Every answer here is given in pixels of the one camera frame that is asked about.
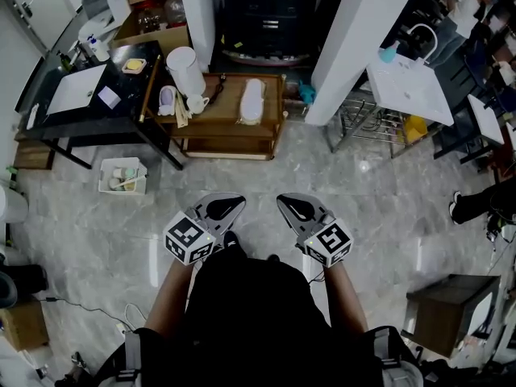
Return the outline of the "closed cardboard box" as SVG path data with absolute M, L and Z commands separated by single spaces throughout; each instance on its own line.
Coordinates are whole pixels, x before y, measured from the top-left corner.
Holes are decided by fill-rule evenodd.
M 8 309 L 0 309 L 0 327 L 17 352 L 34 350 L 49 342 L 39 301 L 23 302 Z

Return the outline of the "white square washbasin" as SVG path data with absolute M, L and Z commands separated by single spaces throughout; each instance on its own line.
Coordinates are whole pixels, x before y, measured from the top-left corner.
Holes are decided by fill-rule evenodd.
M 385 63 L 376 54 L 366 71 L 379 107 L 449 127 L 454 123 L 450 106 L 433 69 L 400 54 Z

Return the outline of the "teal rubber glove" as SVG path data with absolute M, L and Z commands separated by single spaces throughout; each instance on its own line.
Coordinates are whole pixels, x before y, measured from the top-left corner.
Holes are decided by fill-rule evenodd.
M 300 98 L 306 105 L 311 105 L 314 103 L 314 100 L 316 97 L 316 91 L 310 84 L 306 84 L 302 80 L 300 80 L 299 86 L 298 86 L 298 92 L 299 92 Z

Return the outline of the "person's black clothing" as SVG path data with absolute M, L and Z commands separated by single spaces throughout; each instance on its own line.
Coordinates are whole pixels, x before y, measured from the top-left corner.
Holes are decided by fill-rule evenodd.
M 56 387 L 423 387 L 390 326 L 358 337 L 331 327 L 297 269 L 224 250 L 193 270 L 174 339 L 127 334 L 94 375 Z

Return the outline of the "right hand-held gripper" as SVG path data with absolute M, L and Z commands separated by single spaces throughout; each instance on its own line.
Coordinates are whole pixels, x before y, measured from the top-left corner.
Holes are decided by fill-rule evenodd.
M 277 196 L 277 206 L 298 235 L 297 244 L 302 253 L 323 267 L 331 268 L 352 250 L 354 239 L 347 225 L 332 211 L 325 210 L 317 198 L 303 193 L 282 193 Z

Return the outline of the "small white box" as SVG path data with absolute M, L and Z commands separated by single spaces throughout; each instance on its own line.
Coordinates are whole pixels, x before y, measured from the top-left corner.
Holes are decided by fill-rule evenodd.
M 108 86 L 104 86 L 99 92 L 98 97 L 113 110 L 120 102 L 121 98 Z

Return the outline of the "small white rounded container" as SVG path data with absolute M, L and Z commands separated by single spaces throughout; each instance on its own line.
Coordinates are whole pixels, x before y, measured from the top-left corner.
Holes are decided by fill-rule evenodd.
M 159 109 L 160 116 L 173 116 L 175 114 L 175 101 L 177 90 L 172 85 L 165 85 L 159 93 Z

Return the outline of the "black round bin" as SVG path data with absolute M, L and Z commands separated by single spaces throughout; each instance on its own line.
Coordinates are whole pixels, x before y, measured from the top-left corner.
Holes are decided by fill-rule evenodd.
M 15 282 L 0 271 L 0 309 L 8 309 L 18 301 L 18 290 Z

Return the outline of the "white side table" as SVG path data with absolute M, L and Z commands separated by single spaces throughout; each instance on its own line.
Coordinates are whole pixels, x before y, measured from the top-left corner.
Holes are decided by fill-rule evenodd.
M 505 141 L 493 109 L 471 94 L 467 96 L 467 99 L 481 135 L 489 142 L 503 145 Z

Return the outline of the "white electric kettle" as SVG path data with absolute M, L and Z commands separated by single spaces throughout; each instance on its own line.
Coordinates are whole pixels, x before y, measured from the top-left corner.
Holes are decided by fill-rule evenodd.
M 185 97 L 202 95 L 206 82 L 198 64 L 198 58 L 191 47 L 173 49 L 166 57 L 169 71 L 178 91 Z

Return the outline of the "white curved faucet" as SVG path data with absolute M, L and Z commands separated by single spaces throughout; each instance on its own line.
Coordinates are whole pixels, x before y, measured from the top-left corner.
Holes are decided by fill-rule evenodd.
M 414 60 L 413 66 L 426 64 L 428 62 L 428 58 L 435 52 L 436 48 L 438 47 L 438 43 L 439 43 L 434 29 L 425 23 L 416 23 L 415 25 L 413 25 L 410 29 L 408 29 L 406 31 L 406 34 L 408 36 L 413 35 L 414 31 L 419 27 L 423 27 L 431 33 L 433 46 L 431 47 L 431 49 L 428 50 L 428 52 L 425 56 L 419 56 L 416 60 Z

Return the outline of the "white oblong package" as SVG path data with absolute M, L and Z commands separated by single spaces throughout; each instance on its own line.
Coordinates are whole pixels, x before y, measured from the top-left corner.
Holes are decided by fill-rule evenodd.
M 254 126 L 261 123 L 264 115 L 264 95 L 266 84 L 258 78 L 245 81 L 239 100 L 238 124 Z

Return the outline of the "black counter table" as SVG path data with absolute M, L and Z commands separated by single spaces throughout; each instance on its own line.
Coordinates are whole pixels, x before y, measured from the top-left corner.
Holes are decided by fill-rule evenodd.
M 90 164 L 74 156 L 71 153 L 72 148 L 146 143 L 175 169 L 181 170 L 182 164 L 169 153 L 169 135 L 156 121 L 158 97 L 162 86 L 160 77 L 164 75 L 162 61 L 152 87 L 146 119 L 144 123 L 138 122 L 152 67 L 159 55 L 162 55 L 163 61 L 163 53 L 156 41 L 111 50 L 110 59 L 100 64 L 106 65 L 106 69 L 90 104 L 81 109 L 47 115 L 47 109 L 57 86 L 65 76 L 71 74 L 60 68 L 50 70 L 40 83 L 27 112 L 21 118 L 18 137 L 40 141 L 86 169 L 91 167 Z M 140 74 L 122 72 L 123 65 L 130 58 L 147 61 Z M 98 97 L 98 92 L 104 86 L 111 88 L 121 98 L 121 102 L 113 110 Z M 40 104 L 40 108 L 34 127 L 28 130 L 26 129 L 28 116 L 36 103 Z

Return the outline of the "beige paper packet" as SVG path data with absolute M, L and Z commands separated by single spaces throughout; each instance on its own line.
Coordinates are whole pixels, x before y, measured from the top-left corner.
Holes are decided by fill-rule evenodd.
M 191 113 L 185 107 L 183 97 L 180 93 L 177 93 L 176 97 L 175 97 L 174 114 L 175 114 L 178 128 L 183 128 L 183 127 L 188 126 L 189 119 L 191 118 Z

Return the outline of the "white toilet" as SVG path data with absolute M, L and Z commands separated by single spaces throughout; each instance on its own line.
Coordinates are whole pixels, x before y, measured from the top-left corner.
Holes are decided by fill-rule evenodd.
M 91 35 L 109 42 L 132 11 L 129 0 L 84 0 L 82 6 L 88 17 L 78 32 L 82 43 Z

